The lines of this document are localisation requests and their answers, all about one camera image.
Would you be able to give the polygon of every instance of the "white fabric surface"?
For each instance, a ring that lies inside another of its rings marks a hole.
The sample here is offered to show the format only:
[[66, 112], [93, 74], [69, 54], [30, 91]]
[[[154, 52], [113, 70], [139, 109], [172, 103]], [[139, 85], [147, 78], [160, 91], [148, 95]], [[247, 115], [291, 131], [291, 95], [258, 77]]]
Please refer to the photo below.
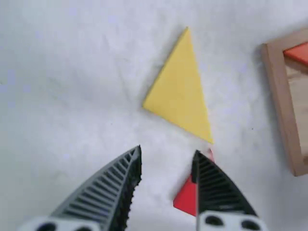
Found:
[[172, 199], [207, 143], [141, 109], [189, 26], [217, 164], [270, 230], [307, 230], [308, 176], [288, 169], [260, 57], [307, 23], [306, 0], [1, 0], [1, 229], [49, 214], [137, 144], [128, 230], [195, 229]]

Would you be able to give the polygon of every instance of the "red triangle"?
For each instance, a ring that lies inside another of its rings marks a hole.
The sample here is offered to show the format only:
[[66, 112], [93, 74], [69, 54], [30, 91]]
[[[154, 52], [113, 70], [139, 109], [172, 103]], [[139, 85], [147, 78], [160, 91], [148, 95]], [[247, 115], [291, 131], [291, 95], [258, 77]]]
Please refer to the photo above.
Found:
[[[211, 149], [207, 150], [209, 158], [214, 161], [213, 153]], [[192, 182], [192, 176], [190, 175], [185, 184], [173, 200], [173, 207], [196, 216], [197, 212], [197, 184]]]
[[308, 42], [285, 50], [284, 55], [298, 62], [308, 65]]

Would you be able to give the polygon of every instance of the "yellow foam triangle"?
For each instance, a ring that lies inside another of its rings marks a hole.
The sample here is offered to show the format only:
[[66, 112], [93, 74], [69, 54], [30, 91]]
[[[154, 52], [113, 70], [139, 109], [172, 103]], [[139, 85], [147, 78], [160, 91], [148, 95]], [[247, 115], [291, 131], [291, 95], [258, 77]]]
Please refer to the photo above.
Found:
[[184, 30], [143, 107], [213, 143], [191, 35]]

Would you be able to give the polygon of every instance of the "screw hole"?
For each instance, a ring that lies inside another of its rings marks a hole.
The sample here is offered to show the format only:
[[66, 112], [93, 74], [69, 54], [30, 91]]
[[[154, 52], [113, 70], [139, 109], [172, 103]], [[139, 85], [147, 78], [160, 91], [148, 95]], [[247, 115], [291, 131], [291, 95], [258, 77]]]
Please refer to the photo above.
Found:
[[247, 230], [261, 230], [260, 226], [251, 220], [244, 220], [242, 222], [242, 227]]
[[45, 223], [41, 225], [37, 231], [55, 231], [56, 225], [54, 223]]
[[208, 216], [205, 219], [206, 224], [213, 225], [213, 226], [223, 226], [223, 222], [219, 217], [216, 216]]
[[92, 229], [90, 229], [89, 227], [81, 227], [77, 229], [76, 231], [92, 231]]

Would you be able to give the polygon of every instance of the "wooden box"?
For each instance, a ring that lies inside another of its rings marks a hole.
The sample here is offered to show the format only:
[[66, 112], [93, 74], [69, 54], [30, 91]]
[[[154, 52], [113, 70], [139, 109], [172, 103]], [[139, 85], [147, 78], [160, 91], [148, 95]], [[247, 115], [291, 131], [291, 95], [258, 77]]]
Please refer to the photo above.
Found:
[[262, 56], [290, 169], [308, 173], [308, 65], [284, 51], [308, 42], [308, 28], [263, 45]]

